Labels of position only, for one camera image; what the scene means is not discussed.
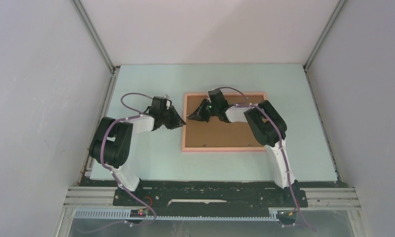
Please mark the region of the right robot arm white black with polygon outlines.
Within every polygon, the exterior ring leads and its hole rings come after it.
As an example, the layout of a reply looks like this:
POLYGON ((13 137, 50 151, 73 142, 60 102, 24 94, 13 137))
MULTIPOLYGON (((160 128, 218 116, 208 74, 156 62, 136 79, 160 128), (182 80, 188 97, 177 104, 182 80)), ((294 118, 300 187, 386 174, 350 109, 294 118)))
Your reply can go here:
POLYGON ((203 99, 197 109, 187 115, 187 119, 209 122, 211 117, 217 117, 225 123, 247 123, 256 141, 272 158, 274 183, 280 188, 275 193, 276 202, 281 206, 297 202, 299 187, 287 156, 286 122, 268 100, 249 103, 248 97, 241 91, 227 86, 226 89, 232 89, 245 98, 244 102, 230 104, 222 89, 219 87, 209 91, 208 98, 203 99))

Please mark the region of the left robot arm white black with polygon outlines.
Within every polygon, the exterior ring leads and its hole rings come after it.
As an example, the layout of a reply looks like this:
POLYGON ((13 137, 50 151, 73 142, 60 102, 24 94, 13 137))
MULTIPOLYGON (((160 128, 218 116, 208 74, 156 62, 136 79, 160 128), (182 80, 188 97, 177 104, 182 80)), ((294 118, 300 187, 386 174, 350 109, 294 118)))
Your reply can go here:
POLYGON ((161 126, 173 130, 185 125, 170 99, 155 96, 151 105, 138 115, 101 118, 89 147, 89 156, 110 172, 119 188, 127 190, 125 200, 136 206, 143 202, 144 192, 137 188, 141 179, 128 163, 134 137, 161 126))

